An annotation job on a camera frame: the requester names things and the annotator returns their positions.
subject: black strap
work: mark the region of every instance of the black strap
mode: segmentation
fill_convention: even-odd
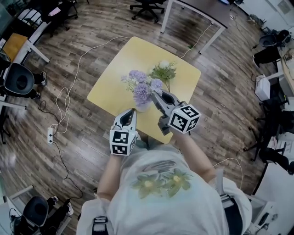
[[[235,199],[231,198],[231,201],[233,202],[233,205],[225,208],[230,235],[241,235],[243,230],[243,220]]]
[[[98,216],[94,218],[92,235],[108,235],[106,224],[108,219],[106,216]]]

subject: floral print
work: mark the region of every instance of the floral print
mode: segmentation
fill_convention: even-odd
[[[157,179],[157,174],[139,175],[137,181],[133,184],[133,189],[139,190],[139,198],[143,199],[149,194],[160,195],[161,186],[164,180]]]
[[[169,198],[173,197],[180,188],[188,190],[191,187],[188,182],[188,180],[190,180],[190,175],[182,173],[177,168],[174,169],[174,173],[166,173],[163,177],[168,180],[167,183],[163,185],[163,188],[167,189]]]
[[[149,194],[162,196],[162,191],[172,198],[181,188],[189,190],[191,175],[187,175],[174,168],[173,172],[164,172],[152,175],[139,175],[137,181],[133,183],[133,189],[139,190],[139,198],[143,199]]]

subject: purple flower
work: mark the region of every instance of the purple flower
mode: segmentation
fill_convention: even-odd
[[[161,88],[162,88],[162,81],[160,80],[160,79],[158,79],[158,78],[156,78],[156,79],[152,79],[152,81],[151,81],[151,85],[150,85],[150,89],[152,90],[152,91],[155,91],[156,93],[158,93],[159,95],[162,95],[162,90],[161,90]]]
[[[130,71],[129,76],[131,78],[135,78],[136,81],[139,83],[144,82],[147,79],[147,75],[141,71],[138,71],[138,70]]]
[[[139,83],[135,87],[134,100],[137,104],[144,104],[151,100],[150,88],[146,83]]]

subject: desk leg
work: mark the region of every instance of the desk leg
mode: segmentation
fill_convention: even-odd
[[[283,73],[283,71],[280,71],[280,72],[274,73],[274,74],[272,74],[272,75],[266,77],[266,79],[267,79],[267,80],[270,80],[270,79],[272,79],[272,78],[278,78],[278,77],[280,77],[280,76],[282,76],[282,75],[284,75],[284,73]]]
[[[169,2],[167,4],[167,8],[166,8],[165,15],[164,15],[164,22],[162,23],[162,27],[160,30],[160,32],[162,32],[162,33],[164,33],[164,31],[165,31],[166,23],[167,23],[167,20],[169,19],[169,16],[170,16],[171,5],[173,5],[173,0],[169,0]]]
[[[5,101],[0,101],[0,105],[10,107],[10,108],[26,109],[26,106],[16,105],[16,104],[8,103]]]
[[[200,54],[203,54],[205,50],[217,39],[218,36],[221,35],[222,31],[225,30],[225,27],[221,26],[219,30],[216,31],[216,33],[212,36],[212,38],[206,43],[206,45],[201,49],[199,52]]]
[[[47,63],[49,63],[49,59],[41,52],[39,51],[29,40],[27,40],[28,46],[36,52],[43,60],[45,60]]]

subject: electrical outlet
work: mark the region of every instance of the electrical outlet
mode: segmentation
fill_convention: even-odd
[[[47,142],[48,144],[53,144],[53,128],[51,127],[48,127]]]

